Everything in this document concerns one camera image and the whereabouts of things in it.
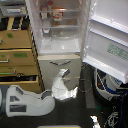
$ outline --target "open refrigerator door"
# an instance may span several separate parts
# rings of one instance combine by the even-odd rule
[[[128,1],[92,0],[83,62],[128,82]]]

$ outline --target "black object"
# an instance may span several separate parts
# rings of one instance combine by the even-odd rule
[[[2,92],[2,102],[1,102],[1,107],[0,107],[0,115],[6,112],[6,93],[7,93],[8,87],[9,86],[7,86],[7,85],[1,85],[0,86],[0,89]]]
[[[19,29],[20,20],[21,20],[21,17],[15,17],[14,18],[12,30],[18,30]]]
[[[7,30],[9,18],[2,18],[0,22],[0,31]]]
[[[10,112],[26,112],[26,105],[10,105]]]
[[[29,17],[28,16],[27,17],[23,17],[21,30],[27,30],[28,27],[29,27],[29,23],[30,23]]]
[[[45,97],[51,96],[51,93],[52,93],[51,91],[46,91],[45,93],[43,93],[41,99],[43,100]]]
[[[0,77],[0,82],[16,82],[16,81],[35,81],[36,75],[34,76],[7,76],[7,77]]]

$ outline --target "freezer drawer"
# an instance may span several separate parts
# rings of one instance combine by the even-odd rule
[[[31,49],[0,50],[0,66],[35,65]]]
[[[52,88],[52,82],[53,82],[53,79],[43,79],[45,90]],[[79,77],[65,78],[64,83],[65,83],[65,86],[68,88],[68,90],[72,90],[76,85],[79,85]]]
[[[27,15],[27,10],[25,5],[1,6],[0,8],[3,13],[3,16],[6,17],[19,17],[19,16]]]
[[[0,49],[6,48],[31,48],[28,31],[0,31]]]
[[[81,58],[78,55],[45,55],[39,56],[38,62],[42,78],[55,78],[60,69],[69,69],[67,77],[80,75]]]
[[[0,82],[1,85],[19,85],[22,89],[32,92],[40,92],[38,76],[33,81]]]
[[[38,75],[37,66],[13,66],[13,67],[0,67],[0,77],[3,76],[29,76]]]

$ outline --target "refrigerator shelf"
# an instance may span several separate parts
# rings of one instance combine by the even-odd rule
[[[70,54],[80,52],[78,39],[44,40],[38,55]]]
[[[49,33],[43,32],[43,37],[45,40],[74,40],[78,38],[79,29],[77,28],[59,28],[59,29],[50,29]]]
[[[48,5],[48,1],[53,1],[53,5]],[[36,5],[39,13],[43,12],[76,12],[79,9],[79,0],[37,0]]]
[[[79,28],[77,19],[63,19],[62,21],[43,20],[42,29],[48,28]]]
[[[52,11],[39,11],[39,13],[49,13],[49,12],[80,12],[80,9],[70,8],[70,9],[53,9]]]

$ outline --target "refrigerator door handle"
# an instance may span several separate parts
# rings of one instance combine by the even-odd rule
[[[66,64],[68,64],[70,62],[71,62],[71,60],[68,60],[68,61],[66,61],[64,63],[57,63],[57,62],[50,61],[51,64],[58,65],[58,66],[66,65]]]

